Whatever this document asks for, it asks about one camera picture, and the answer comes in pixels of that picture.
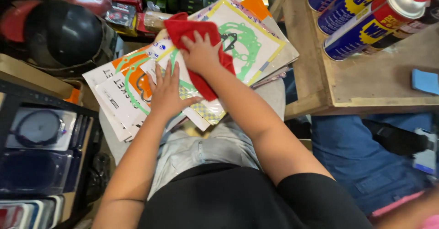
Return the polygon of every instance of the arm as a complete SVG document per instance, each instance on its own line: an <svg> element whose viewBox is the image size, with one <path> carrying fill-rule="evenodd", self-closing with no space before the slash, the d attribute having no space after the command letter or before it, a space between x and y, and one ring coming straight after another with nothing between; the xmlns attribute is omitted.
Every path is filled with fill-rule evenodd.
<svg viewBox="0 0 439 229"><path fill-rule="evenodd" d="M331 174L286 127L273 109L252 89L245 86L218 61L221 42L211 46L194 32L195 42L182 37L188 51L183 50L186 66L200 74L217 93L235 122L252 140L265 173L277 185L296 173Z"/></svg>
<svg viewBox="0 0 439 229"><path fill-rule="evenodd" d="M183 108L199 102L178 95L179 65L171 76L170 62L163 78L156 66L157 85L148 75L152 90L151 112L140 127L117 166L102 198L93 229L133 229L137 227L151 188L160 138L168 120Z"/></svg>
<svg viewBox="0 0 439 229"><path fill-rule="evenodd" d="M377 229L415 229L433 215L439 215L439 186L381 215L374 225Z"/></svg>

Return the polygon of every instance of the wooden table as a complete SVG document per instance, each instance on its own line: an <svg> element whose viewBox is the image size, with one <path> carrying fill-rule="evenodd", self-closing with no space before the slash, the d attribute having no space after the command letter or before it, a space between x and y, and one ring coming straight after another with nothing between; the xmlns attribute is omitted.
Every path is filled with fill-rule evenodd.
<svg viewBox="0 0 439 229"><path fill-rule="evenodd" d="M411 88L411 71L439 73L439 26L375 55L332 61L321 46L327 35L316 27L317 12L307 0L276 0L275 20L284 16L289 41L299 52L293 63L298 101L285 120L300 115L408 113L439 108L439 96Z"/></svg>

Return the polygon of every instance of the red cloth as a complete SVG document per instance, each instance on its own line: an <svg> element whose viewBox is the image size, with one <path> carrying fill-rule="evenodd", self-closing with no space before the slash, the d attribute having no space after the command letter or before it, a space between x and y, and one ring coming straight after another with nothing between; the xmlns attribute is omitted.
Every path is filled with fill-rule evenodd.
<svg viewBox="0 0 439 229"><path fill-rule="evenodd" d="M219 41L221 41L220 34L218 33L218 28L215 23L188 21L187 13L177 13L168 20L163 21L163 23L168 30L168 35L171 38L172 43L174 43L178 49L187 50L183 42L180 40L181 36L183 35L189 37L189 39L192 41L195 41L193 34L194 30L197 30L203 37L208 32L212 46L215 46ZM220 59L220 64L230 71L230 73L235 75L232 56L224 53L222 48L220 48L218 51L218 57ZM217 98L215 92L200 75L190 71L189 69L187 71L192 84L207 101L212 101Z"/></svg>

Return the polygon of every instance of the black cable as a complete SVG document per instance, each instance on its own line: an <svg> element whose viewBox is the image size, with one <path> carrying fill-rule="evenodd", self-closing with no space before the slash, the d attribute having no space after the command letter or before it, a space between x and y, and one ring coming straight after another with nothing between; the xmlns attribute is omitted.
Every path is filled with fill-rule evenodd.
<svg viewBox="0 0 439 229"><path fill-rule="evenodd" d="M58 121L58 130L54 132L53 136L47 140L44 141L39 141L39 142L34 142L29 140L27 137L25 137L24 135L21 134L21 127L24 125L24 123L29 120L32 116L39 114L39 113L50 113L53 116L55 116L55 118ZM58 141L58 135L59 135L59 128L61 128L61 124L63 123L62 119L59 117L58 114L56 114L55 112L51 111L51 110L37 110L34 111L32 113L27 114L24 118L22 118L19 122L19 124L17 125L17 127L15 128L15 131L12 132L12 134L14 134L15 136L15 140L17 140L18 143L20 143L21 145L23 145L24 147L28 147L28 148L36 148L39 146L47 146L50 144L54 144Z"/></svg>

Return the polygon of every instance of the blue sponge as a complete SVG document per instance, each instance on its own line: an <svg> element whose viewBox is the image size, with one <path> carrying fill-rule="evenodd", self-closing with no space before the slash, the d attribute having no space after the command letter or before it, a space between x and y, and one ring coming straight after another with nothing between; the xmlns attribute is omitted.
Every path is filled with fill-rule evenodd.
<svg viewBox="0 0 439 229"><path fill-rule="evenodd" d="M439 95L439 75L414 69L412 71L412 88Z"/></svg>

